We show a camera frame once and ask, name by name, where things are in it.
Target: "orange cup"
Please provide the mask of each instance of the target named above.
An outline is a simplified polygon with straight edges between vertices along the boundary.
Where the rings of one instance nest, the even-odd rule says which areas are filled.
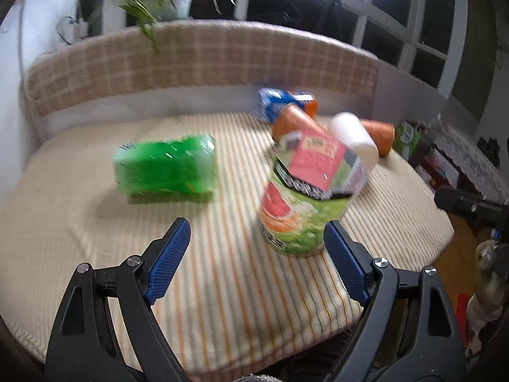
[[[314,121],[300,107],[295,103],[289,103],[279,112],[279,115],[272,124],[272,138],[279,142],[281,137],[287,133],[309,129],[326,133],[322,125]]]
[[[387,156],[394,145],[394,125],[385,122],[370,121],[368,119],[361,119],[360,121],[375,142],[378,155],[382,158]]]

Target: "flower pot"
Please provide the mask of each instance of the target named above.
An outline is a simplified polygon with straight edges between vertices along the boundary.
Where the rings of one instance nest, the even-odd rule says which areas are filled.
[[[192,0],[173,0],[174,4],[168,1],[162,6],[159,6],[155,0],[142,1],[159,21],[172,21],[189,18]]]

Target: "food can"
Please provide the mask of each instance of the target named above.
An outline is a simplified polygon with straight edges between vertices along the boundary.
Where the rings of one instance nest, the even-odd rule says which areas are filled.
[[[333,136],[292,132],[279,142],[261,202],[261,234],[275,250],[305,255],[323,245],[323,230],[339,219],[366,182],[360,158]]]

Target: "lace tablecloth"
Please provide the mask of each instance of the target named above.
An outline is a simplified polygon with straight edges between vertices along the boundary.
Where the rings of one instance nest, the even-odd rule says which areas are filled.
[[[500,172],[468,138],[449,125],[436,122],[435,145],[468,177],[475,188],[488,200],[509,202],[509,188]]]

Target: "striped sheet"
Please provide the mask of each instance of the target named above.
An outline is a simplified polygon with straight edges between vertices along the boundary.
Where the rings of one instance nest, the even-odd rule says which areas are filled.
[[[209,202],[148,202],[115,189],[111,155],[128,142],[210,133],[218,154]],[[262,239],[257,211],[271,167],[268,125],[247,114],[203,114],[75,128],[45,143],[0,218],[0,314],[44,359],[54,315],[80,262],[101,268],[141,254],[183,216],[192,241],[153,307],[184,368],[228,381],[263,369],[359,318],[326,252],[282,256]],[[398,268],[433,263],[453,231],[416,173],[395,152],[381,160],[343,225]],[[126,362],[136,365],[116,303]]]

